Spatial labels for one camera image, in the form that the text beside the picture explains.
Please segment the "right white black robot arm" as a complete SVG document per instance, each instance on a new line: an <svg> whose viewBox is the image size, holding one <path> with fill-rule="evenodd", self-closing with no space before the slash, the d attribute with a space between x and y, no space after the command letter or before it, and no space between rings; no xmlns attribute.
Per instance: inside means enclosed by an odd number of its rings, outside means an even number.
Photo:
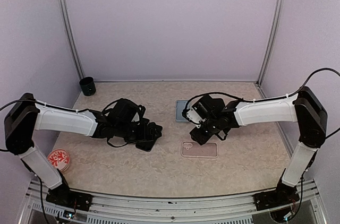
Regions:
<svg viewBox="0 0 340 224"><path fill-rule="evenodd" d="M222 98L209 94L192 106L186 105L182 116L195 125L191 139L204 145L220 132L228 134L233 128L257 123L293 122L299 126L299 142L288 167L274 190L254 195L257 210L297 202L301 194L297 184L312 165L318 149L326 140L327 112L309 87L297 93L272 99L245 101L237 99L227 104Z"/></svg>

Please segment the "large black smartphone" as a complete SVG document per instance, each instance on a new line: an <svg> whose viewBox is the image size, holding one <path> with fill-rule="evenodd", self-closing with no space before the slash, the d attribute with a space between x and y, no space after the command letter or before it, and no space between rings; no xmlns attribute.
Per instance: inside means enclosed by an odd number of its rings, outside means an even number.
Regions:
<svg viewBox="0 0 340 224"><path fill-rule="evenodd" d="M199 145L204 145L206 144L211 136L209 135L204 135L200 131L192 130L190 132L191 139L193 139L195 142L197 142Z"/></svg>

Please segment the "clear pink phone case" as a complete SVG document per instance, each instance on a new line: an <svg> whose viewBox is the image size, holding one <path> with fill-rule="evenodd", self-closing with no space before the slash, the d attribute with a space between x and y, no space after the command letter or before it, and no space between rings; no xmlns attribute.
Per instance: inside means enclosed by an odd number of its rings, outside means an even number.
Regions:
<svg viewBox="0 0 340 224"><path fill-rule="evenodd" d="M216 143L200 145L197 142L183 142L181 155L186 158L217 158L218 147Z"/></svg>

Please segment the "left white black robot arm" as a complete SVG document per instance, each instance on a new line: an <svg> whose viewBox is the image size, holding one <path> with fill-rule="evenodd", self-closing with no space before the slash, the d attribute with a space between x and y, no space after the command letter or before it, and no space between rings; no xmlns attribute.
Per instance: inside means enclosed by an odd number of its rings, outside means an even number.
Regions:
<svg viewBox="0 0 340 224"><path fill-rule="evenodd" d="M49 105L37 101L31 93L25 93L10 105L12 109L4 119L6 150L19 156L63 205L74 201L74 193L61 171L53 167L34 144L34 131L68 132L105 139L110 147L113 146L110 140L118 137L145 152L151 151L162 136L163 128L144 117L145 107L125 98L109 103L102 111Z"/></svg>

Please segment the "black phone case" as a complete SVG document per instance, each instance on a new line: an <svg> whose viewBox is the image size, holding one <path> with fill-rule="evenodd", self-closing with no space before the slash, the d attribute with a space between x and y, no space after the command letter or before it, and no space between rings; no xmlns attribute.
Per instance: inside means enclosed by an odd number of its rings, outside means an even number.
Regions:
<svg viewBox="0 0 340 224"><path fill-rule="evenodd" d="M199 145L204 145L210 140L213 134L211 134L210 132L206 130L202 130L201 128L195 127L190 132L190 136L191 136L191 139L197 142Z"/></svg>

